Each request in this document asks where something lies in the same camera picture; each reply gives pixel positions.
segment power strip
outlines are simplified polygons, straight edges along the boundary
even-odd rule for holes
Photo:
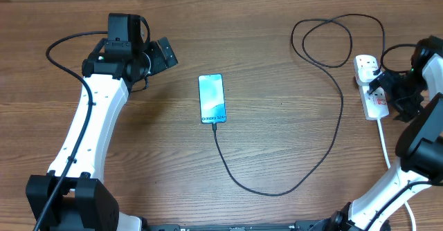
[[[389,115],[385,91],[378,88],[374,93],[368,93],[369,82],[378,76],[374,75],[374,71],[378,69],[377,59],[371,55],[357,55],[354,69],[366,120],[377,120]]]

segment black bracket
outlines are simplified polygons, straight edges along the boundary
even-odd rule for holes
[[[340,211],[335,211],[330,218],[321,221],[296,221],[294,231],[362,231],[349,220],[350,206],[351,203],[346,203]],[[381,226],[380,231],[390,231],[389,221]]]
[[[179,63],[166,37],[162,37],[158,41],[151,41],[145,53],[151,59],[151,66],[147,76],[156,75]]]
[[[424,98],[420,93],[428,89],[428,85],[422,71],[434,54],[443,56],[443,39],[430,36],[418,41],[410,59],[412,68],[405,75],[384,71],[369,83],[368,93],[381,87],[389,96],[388,103],[399,112],[395,120],[411,121],[423,110],[421,103]]]
[[[403,131],[395,154],[401,158],[401,169],[429,178],[443,180],[443,95],[438,93]]]
[[[26,197],[37,220],[51,195],[58,177],[32,175]],[[75,189],[75,197],[66,197]],[[117,230],[118,203],[98,179],[65,178],[62,188],[47,212],[41,230]]]

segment smartphone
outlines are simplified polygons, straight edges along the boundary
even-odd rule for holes
[[[203,124],[226,122],[222,75],[200,75],[199,93],[201,122]]]

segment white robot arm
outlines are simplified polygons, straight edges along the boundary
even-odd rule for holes
[[[438,54],[433,54],[423,67],[422,76],[429,90],[429,100],[439,97],[437,94],[443,93],[443,58]],[[437,118],[430,121],[439,121],[438,119],[442,118],[441,115],[434,115],[433,117]],[[431,140],[426,140],[437,143],[438,145],[435,145],[436,149],[441,149],[443,148],[442,143],[440,143],[441,137],[439,137],[441,131],[438,131],[435,125],[433,125],[432,128],[436,128],[434,140],[432,140],[432,138],[429,138]],[[442,153],[442,151],[435,150],[432,152],[435,153],[433,154],[434,156]],[[429,177],[432,175],[429,174],[429,170],[424,169],[424,171],[425,173],[422,172],[420,174],[413,170],[404,171],[401,166],[401,158],[397,158],[394,165],[366,194],[352,202],[348,212],[348,219],[353,222],[356,227],[367,230],[368,224],[372,221],[375,214],[379,212],[389,200],[393,199],[400,190],[411,183],[428,181],[430,179]],[[383,211],[378,219],[370,226],[369,231],[380,231],[381,226],[391,214],[399,209],[408,199],[430,186],[430,184],[421,184],[414,186],[410,190],[406,190]]]
[[[141,37],[141,23],[148,31],[146,41]],[[83,61],[83,79],[50,57],[51,49],[62,41],[92,34],[108,34],[108,37],[101,39]],[[148,76],[178,63],[169,41],[165,37],[150,41],[149,26],[141,16],[110,13],[107,32],[65,37],[51,45],[46,56],[51,63],[78,78],[83,88],[57,158],[45,176],[31,175],[26,186],[26,196],[37,219],[34,231],[145,230],[146,220],[121,213],[117,201],[104,187],[105,158],[118,114],[133,85],[144,79],[143,89],[146,89]],[[75,191],[75,197],[65,196],[70,191]]]

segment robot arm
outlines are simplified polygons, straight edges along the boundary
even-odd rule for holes
[[[336,212],[319,230],[384,231],[385,221],[408,199],[443,180],[443,41],[430,37],[419,44],[427,44],[425,47],[437,52],[429,53],[419,45],[412,57],[411,72],[400,76],[386,71],[370,83],[370,92],[379,86],[385,89],[400,113],[398,119],[416,117],[399,138],[397,160],[366,194]],[[429,89],[431,101],[423,109],[417,94],[424,89]],[[415,185],[398,196],[416,182],[428,184]]]
[[[124,80],[116,80],[112,75],[94,74],[84,79],[93,92],[94,107],[87,131],[82,139],[75,162],[66,177],[79,178],[89,174],[104,183],[105,158],[118,114],[128,98]],[[60,176],[66,166],[66,158],[71,155],[75,141],[82,128],[88,107],[86,89],[83,87],[77,112],[69,129],[68,136],[57,158],[51,163],[48,173]]]
[[[109,141],[118,114],[133,85],[178,63],[168,40],[143,42],[138,15],[109,14],[108,38],[102,39],[83,61],[84,81],[91,89],[93,107],[89,124],[66,177],[62,171],[87,114],[89,99],[83,87],[68,136],[45,176],[32,175],[26,196],[36,219],[43,216],[40,230],[140,231],[146,220],[119,212],[118,203],[103,185],[103,169]],[[61,185],[55,191],[55,185]],[[66,195],[75,190],[75,197]]]
[[[443,93],[443,57],[434,54],[424,66],[422,75],[428,85],[429,100]]]

